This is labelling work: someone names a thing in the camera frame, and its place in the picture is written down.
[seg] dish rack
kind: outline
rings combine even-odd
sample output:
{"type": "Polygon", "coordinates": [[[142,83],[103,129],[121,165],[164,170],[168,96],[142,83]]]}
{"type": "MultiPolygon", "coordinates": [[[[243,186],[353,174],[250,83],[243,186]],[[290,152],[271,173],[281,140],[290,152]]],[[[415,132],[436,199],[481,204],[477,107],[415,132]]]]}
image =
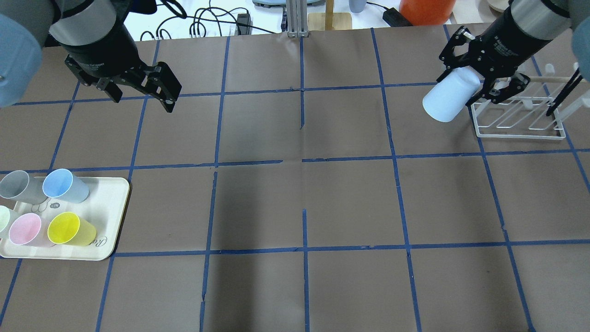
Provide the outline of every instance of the dish rack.
{"type": "MultiPolygon", "coordinates": [[[[561,104],[553,115],[546,116],[548,104],[562,90],[568,77],[555,77],[555,68],[545,66],[541,77],[531,77],[528,87],[518,95],[499,104],[491,100],[475,102],[471,105],[473,126],[478,137],[482,138],[525,138],[561,140],[566,137],[563,122],[580,108],[590,109],[590,89],[588,81],[582,81],[579,90],[586,90],[569,105],[561,104]]],[[[507,86],[508,81],[500,81],[496,88],[507,86]]]]}

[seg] power adapter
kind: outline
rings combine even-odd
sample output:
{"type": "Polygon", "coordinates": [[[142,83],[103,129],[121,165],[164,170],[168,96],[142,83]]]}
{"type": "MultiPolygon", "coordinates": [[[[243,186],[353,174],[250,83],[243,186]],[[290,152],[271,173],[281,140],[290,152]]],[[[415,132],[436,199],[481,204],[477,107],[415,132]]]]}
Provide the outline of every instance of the power adapter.
{"type": "Polygon", "coordinates": [[[390,27],[413,26],[402,14],[395,10],[395,8],[390,8],[383,12],[383,20],[387,22],[390,27]]]}
{"type": "MultiPolygon", "coordinates": [[[[238,14],[238,17],[236,17],[236,21],[240,24],[252,25],[252,19],[250,18],[250,14],[238,14]]],[[[236,24],[235,35],[250,35],[250,34],[252,34],[251,27],[245,27],[240,24],[236,24]]]]}

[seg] pink cup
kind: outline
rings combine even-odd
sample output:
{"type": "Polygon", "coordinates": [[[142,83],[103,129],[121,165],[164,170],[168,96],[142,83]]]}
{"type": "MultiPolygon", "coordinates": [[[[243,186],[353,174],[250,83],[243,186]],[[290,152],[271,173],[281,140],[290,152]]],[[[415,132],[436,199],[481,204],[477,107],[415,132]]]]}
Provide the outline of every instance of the pink cup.
{"type": "Polygon", "coordinates": [[[14,221],[8,231],[8,238],[17,246],[53,247],[55,244],[47,237],[48,228],[47,220],[34,213],[27,213],[14,221]]]}

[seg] white tray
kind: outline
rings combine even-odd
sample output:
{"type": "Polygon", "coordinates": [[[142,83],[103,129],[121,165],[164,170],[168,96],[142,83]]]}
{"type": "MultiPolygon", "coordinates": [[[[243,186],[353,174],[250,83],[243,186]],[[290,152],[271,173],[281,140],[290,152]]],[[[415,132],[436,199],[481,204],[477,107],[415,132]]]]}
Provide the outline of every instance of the white tray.
{"type": "Polygon", "coordinates": [[[17,246],[8,239],[0,240],[0,255],[6,258],[74,259],[100,261],[114,250],[123,213],[129,198],[129,182],[124,178],[80,177],[88,184],[90,195],[82,203],[69,203],[48,198],[39,205],[17,202],[14,210],[33,212],[51,221],[62,212],[71,211],[96,227],[96,239],[88,246],[55,245],[51,248],[17,246]]]}

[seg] blue cup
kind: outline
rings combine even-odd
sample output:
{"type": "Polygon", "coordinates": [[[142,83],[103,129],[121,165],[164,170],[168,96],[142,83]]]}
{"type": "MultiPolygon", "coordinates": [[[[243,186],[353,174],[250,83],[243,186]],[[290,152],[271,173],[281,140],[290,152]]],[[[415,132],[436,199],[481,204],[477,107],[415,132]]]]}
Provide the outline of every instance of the blue cup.
{"type": "Polygon", "coordinates": [[[43,193],[47,197],[70,203],[82,203],[90,194],[88,185],[64,168],[55,170],[43,181],[43,193]]]}

